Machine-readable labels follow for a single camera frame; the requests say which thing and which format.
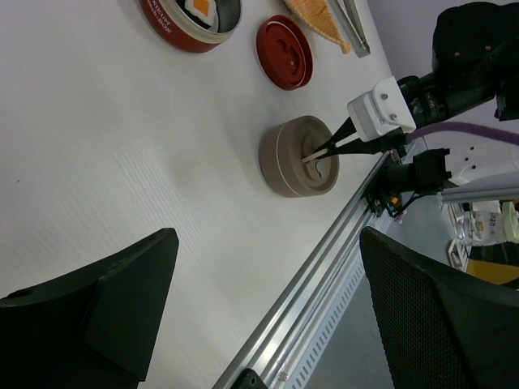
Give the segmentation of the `brown round lid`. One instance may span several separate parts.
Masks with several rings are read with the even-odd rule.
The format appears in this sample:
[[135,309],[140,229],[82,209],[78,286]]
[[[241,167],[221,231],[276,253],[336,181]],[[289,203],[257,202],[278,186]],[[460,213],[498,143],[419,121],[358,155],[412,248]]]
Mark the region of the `brown round lid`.
[[336,156],[307,159],[331,135],[324,122],[313,116],[295,118],[272,132],[272,188],[279,195],[313,197],[335,186],[340,167]]

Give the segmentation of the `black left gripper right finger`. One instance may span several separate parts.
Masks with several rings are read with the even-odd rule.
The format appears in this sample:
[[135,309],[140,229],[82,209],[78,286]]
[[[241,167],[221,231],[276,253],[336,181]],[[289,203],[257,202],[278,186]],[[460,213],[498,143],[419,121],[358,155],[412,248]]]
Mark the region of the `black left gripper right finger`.
[[362,263],[396,388],[516,388],[518,292],[364,228]]

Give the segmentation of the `metal tongs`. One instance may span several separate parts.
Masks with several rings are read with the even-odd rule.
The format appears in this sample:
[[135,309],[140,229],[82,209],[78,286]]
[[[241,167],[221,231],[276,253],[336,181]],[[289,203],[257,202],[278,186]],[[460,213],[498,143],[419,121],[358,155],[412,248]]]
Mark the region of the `metal tongs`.
[[328,1],[328,4],[357,57],[364,58],[370,55],[371,48],[367,42],[356,2],[354,0],[331,0]]

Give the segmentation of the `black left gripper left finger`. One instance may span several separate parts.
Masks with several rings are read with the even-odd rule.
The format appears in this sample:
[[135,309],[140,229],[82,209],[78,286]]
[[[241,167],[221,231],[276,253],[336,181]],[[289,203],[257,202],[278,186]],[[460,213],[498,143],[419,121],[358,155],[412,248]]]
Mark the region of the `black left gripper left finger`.
[[147,378],[178,254],[160,229],[1,300],[3,388],[137,388]]

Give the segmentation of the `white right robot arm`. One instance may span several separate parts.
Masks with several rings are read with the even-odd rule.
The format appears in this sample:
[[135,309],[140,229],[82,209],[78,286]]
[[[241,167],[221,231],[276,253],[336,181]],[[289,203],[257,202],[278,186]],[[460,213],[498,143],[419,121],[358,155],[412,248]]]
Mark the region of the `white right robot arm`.
[[495,117],[518,117],[518,5],[472,2],[443,11],[432,39],[432,71],[423,77],[388,78],[353,99],[349,116],[313,153],[314,159],[395,151],[442,130],[489,139],[489,144],[440,148],[407,165],[386,165],[373,194],[433,195],[484,177],[518,170],[518,136],[455,117],[490,100]]

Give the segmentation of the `beige band metal container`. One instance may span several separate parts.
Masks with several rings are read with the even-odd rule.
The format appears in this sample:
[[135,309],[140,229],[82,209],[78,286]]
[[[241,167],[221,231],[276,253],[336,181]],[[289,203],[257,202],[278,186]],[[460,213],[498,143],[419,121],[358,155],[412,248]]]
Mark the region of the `beige band metal container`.
[[277,161],[277,139],[283,125],[278,125],[264,133],[259,146],[259,166],[264,180],[272,191],[291,198],[293,193],[285,183]]

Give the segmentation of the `red round lid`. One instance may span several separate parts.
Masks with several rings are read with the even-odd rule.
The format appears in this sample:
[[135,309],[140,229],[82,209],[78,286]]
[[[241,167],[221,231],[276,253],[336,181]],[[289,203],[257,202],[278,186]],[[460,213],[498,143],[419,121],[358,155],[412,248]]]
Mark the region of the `red round lid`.
[[279,88],[293,91],[310,82],[314,68],[311,47],[288,16],[273,15],[261,24],[256,53],[264,73]]

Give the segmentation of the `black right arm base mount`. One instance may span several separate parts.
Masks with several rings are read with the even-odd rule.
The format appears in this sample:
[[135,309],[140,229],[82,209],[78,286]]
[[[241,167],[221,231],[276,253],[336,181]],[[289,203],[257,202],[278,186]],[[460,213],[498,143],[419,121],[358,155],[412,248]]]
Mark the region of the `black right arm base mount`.
[[380,185],[380,180],[375,179],[364,191],[364,198],[369,209],[376,217],[381,217],[385,212],[397,219],[405,214],[404,201],[401,193],[391,193]]

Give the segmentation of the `sushi roll orange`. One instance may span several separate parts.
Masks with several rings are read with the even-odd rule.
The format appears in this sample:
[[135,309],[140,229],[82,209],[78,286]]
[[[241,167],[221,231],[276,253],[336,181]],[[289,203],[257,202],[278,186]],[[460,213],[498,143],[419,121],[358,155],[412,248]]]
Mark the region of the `sushi roll orange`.
[[217,4],[215,0],[177,0],[184,13],[200,27],[213,28],[217,22]]

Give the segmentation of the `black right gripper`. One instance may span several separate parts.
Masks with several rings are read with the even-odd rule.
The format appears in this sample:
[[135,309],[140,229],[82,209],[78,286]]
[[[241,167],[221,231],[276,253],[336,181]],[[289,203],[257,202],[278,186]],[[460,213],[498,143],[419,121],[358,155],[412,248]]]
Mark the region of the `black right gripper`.
[[332,137],[316,148],[316,152],[324,151],[320,157],[326,158],[335,155],[375,155],[379,152],[395,152],[396,154],[406,154],[407,145],[412,142],[410,134],[402,129],[396,129],[382,136],[380,140],[363,142],[356,139],[342,146],[337,147],[337,143],[356,133],[355,126],[351,118],[347,118]]

